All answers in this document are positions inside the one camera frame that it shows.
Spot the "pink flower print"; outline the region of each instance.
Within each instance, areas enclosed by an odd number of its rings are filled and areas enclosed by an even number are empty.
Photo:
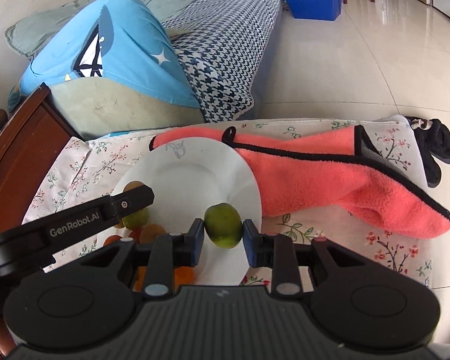
[[[376,260],[385,259],[385,254],[382,252],[382,249],[380,249],[378,252],[375,253],[375,259]]]
[[[373,245],[373,243],[377,240],[377,236],[375,234],[373,234],[373,232],[371,231],[370,233],[367,234],[367,244],[368,245]]]
[[[410,252],[410,256],[412,258],[415,258],[415,256],[419,253],[419,249],[418,249],[417,245],[413,245],[412,247],[410,247],[408,249],[408,251]]]

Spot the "green blanket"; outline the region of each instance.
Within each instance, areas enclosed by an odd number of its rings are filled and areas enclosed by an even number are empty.
[[[33,59],[72,17],[95,0],[75,0],[62,7],[34,13],[5,31],[8,46]],[[178,15],[195,0],[142,0],[162,23]]]

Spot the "orange fruit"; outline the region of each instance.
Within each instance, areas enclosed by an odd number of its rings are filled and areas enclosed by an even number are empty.
[[[129,237],[133,238],[133,240],[135,241],[135,243],[138,244],[139,239],[140,239],[140,233],[142,231],[141,230],[134,230],[130,233]]]
[[[130,181],[130,183],[128,183],[125,186],[125,188],[123,188],[123,192],[133,190],[133,188],[141,187],[142,185],[145,185],[145,184],[142,183],[141,181]]]
[[[125,225],[123,224],[123,219],[120,219],[120,222],[118,222],[116,225],[113,225],[113,227],[117,229],[123,229]]]
[[[165,234],[166,231],[160,225],[155,225],[151,223],[150,225],[144,226],[141,228],[140,233],[140,244],[151,244],[155,238],[159,235]]]
[[[143,280],[145,279],[145,274],[147,273],[146,266],[138,267],[137,280],[135,280],[135,284],[133,285],[133,290],[136,292],[140,292],[143,286]]]
[[[122,239],[120,237],[120,235],[111,235],[110,237],[108,237],[105,242],[103,243],[103,246],[107,246],[110,245],[111,243],[118,241],[119,239]]]
[[[175,268],[175,291],[183,284],[193,284],[195,273],[189,266]]]

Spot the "tile floor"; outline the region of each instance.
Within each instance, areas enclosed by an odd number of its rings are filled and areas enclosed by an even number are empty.
[[[260,117],[374,120],[400,113],[450,129],[450,19],[418,0],[348,0],[335,22],[285,12]],[[450,165],[428,193],[450,210]],[[436,342],[450,343],[450,231],[433,241],[442,305]]]

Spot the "white plate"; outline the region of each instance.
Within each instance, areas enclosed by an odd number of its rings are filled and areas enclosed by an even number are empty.
[[[195,218],[203,219],[208,207],[222,202],[233,205],[242,221],[252,219],[257,229],[262,227],[262,203],[251,169],[235,150],[216,140],[186,138],[154,149],[122,177],[112,194],[134,180],[154,191],[149,223],[168,233],[186,233]],[[112,227],[98,234],[97,245],[110,235],[129,233]],[[220,249],[205,233],[196,284],[236,286],[247,270],[242,241],[233,249]]]

